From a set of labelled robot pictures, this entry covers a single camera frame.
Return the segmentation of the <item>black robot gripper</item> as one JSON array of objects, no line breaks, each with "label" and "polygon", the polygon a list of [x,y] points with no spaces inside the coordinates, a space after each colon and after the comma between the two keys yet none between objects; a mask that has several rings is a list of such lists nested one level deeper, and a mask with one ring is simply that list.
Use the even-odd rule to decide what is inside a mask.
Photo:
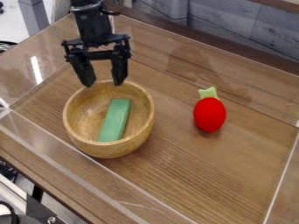
[{"label": "black robot gripper", "polygon": [[74,67],[80,83],[89,88],[97,81],[90,60],[111,60],[114,83],[121,86],[129,74],[131,48],[130,36],[115,34],[113,31],[110,16],[118,16],[119,12],[107,10],[103,0],[70,1],[79,38],[62,42],[66,59]]}]

